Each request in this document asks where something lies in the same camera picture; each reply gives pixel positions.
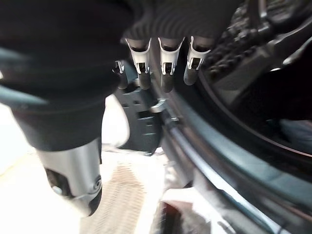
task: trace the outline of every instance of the floor mat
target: floor mat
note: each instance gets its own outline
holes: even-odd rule
[[[154,157],[135,154],[105,153],[102,200],[91,217],[81,220],[81,234],[155,233],[164,168]]]

